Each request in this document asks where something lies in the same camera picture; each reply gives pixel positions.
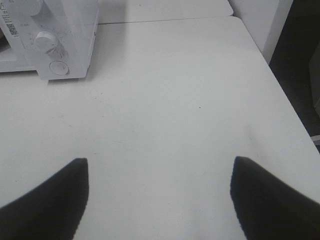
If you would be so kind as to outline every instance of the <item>round button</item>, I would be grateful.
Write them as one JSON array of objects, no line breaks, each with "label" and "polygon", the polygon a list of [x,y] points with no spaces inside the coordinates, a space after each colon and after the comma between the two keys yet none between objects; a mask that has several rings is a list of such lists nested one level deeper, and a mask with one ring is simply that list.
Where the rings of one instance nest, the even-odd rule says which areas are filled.
[{"label": "round button", "polygon": [[50,70],[56,75],[67,75],[69,73],[69,67],[63,61],[51,62]]},{"label": "round button", "polygon": [[20,12],[27,16],[35,16],[40,13],[44,0],[16,0]]},{"label": "round button", "polygon": [[34,39],[34,45],[37,50],[42,53],[46,53],[58,46],[58,38],[51,32],[41,31]]}]

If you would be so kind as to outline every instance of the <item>barcode label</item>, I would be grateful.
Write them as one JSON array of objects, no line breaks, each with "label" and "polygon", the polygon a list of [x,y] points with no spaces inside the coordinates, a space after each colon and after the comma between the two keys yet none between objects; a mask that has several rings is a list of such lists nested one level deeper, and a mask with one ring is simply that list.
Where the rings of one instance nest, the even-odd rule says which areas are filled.
[{"label": "barcode label", "polygon": [[1,18],[3,19],[4,23],[8,27],[11,35],[13,37],[19,37],[17,29],[16,29],[15,25],[12,23],[11,18],[7,12],[7,9],[4,6],[3,0],[0,0],[0,14],[1,14]]}]

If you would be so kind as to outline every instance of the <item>white table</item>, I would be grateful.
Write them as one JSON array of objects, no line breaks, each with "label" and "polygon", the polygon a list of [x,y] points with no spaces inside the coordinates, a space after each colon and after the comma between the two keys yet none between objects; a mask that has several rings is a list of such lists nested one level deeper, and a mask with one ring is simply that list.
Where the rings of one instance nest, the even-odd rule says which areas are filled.
[{"label": "white table", "polygon": [[88,158],[76,240],[244,240],[237,155],[320,202],[319,153],[235,17],[101,25],[86,79],[1,74],[0,109],[0,206]]},{"label": "white table", "polygon": [[226,17],[228,0],[99,0],[100,24]]}]

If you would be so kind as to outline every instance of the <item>tabletop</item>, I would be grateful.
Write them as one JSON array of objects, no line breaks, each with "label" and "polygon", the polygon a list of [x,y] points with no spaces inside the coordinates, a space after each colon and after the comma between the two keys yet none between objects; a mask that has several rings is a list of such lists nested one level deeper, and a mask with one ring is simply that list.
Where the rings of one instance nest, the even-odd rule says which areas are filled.
[{"label": "tabletop", "polygon": [[245,239],[236,156],[320,202],[320,156],[240,19],[98,27],[86,78],[0,75],[0,206],[88,158],[84,239]]},{"label": "tabletop", "polygon": [[100,24],[226,17],[228,0],[99,0]]}]

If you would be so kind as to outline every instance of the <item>dark floor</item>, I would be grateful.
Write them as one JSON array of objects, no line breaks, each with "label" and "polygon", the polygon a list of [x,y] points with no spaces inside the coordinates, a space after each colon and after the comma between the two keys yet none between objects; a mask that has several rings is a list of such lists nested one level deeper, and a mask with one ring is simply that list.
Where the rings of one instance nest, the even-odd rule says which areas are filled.
[{"label": "dark floor", "polygon": [[302,14],[301,3],[306,5],[307,2],[293,2],[270,68],[307,132],[315,136],[320,135],[320,117],[312,102],[308,64],[320,41],[320,9],[319,14],[315,14],[314,10],[311,15]]}]

